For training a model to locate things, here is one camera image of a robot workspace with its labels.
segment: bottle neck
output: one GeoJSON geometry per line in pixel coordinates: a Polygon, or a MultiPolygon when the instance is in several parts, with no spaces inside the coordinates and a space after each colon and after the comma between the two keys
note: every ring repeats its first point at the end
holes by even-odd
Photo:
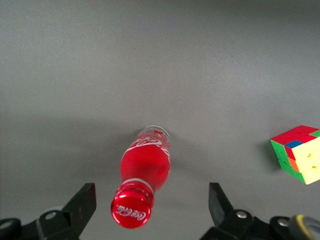
{"type": "Polygon", "coordinates": [[[115,195],[121,195],[127,191],[137,191],[145,196],[145,199],[149,202],[150,207],[153,207],[155,203],[154,191],[149,183],[140,178],[130,178],[125,180],[116,191],[115,195]]]}

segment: bottle label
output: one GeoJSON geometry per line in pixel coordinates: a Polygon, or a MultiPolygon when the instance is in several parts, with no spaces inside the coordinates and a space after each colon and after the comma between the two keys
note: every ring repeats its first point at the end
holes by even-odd
{"type": "Polygon", "coordinates": [[[159,139],[156,139],[156,138],[150,137],[150,136],[144,136],[144,137],[141,137],[141,138],[138,138],[137,140],[135,140],[133,142],[133,144],[125,151],[125,153],[130,151],[130,150],[132,150],[132,149],[135,149],[135,148],[138,148],[138,147],[147,146],[147,145],[156,145],[168,157],[170,156],[169,155],[169,151],[165,147],[164,143],[162,141],[160,141],[159,139]]]}
{"type": "Polygon", "coordinates": [[[122,205],[116,205],[118,208],[115,212],[122,217],[132,217],[136,218],[138,221],[141,221],[146,218],[147,214],[144,211],[133,210],[132,208],[128,208],[122,205]]]}

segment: red bottle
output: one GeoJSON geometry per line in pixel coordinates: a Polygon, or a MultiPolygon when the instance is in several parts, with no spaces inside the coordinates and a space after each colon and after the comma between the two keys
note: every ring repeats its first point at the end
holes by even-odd
{"type": "Polygon", "coordinates": [[[170,171],[169,150],[167,131],[147,126],[125,151],[120,164],[122,184],[111,204],[111,214],[120,226],[135,229],[149,220],[154,193],[170,171]]]}

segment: red bottle cap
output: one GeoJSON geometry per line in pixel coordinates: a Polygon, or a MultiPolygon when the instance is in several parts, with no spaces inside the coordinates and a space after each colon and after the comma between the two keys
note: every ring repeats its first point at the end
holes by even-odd
{"type": "Polygon", "coordinates": [[[147,223],[154,205],[153,191],[140,181],[125,181],[116,191],[111,214],[122,227],[135,229],[147,223]]]}

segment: screw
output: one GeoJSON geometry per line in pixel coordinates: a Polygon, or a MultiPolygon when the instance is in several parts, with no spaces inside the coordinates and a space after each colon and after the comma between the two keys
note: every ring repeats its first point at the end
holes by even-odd
{"type": "Polygon", "coordinates": [[[12,224],[12,221],[7,221],[7,222],[4,222],[0,225],[0,229],[6,229],[7,227],[10,227],[10,225],[12,224]]]}
{"type": "Polygon", "coordinates": [[[46,220],[50,220],[50,219],[53,219],[55,216],[56,216],[56,213],[55,213],[55,212],[50,212],[49,214],[47,214],[47,215],[45,216],[45,219],[46,219],[46,220]]]}
{"type": "Polygon", "coordinates": [[[278,224],[282,227],[288,227],[289,226],[289,222],[288,220],[285,220],[283,218],[279,218],[278,219],[278,224]]]}
{"type": "Polygon", "coordinates": [[[236,215],[240,219],[246,219],[247,218],[247,214],[244,211],[237,211],[236,215]]]}

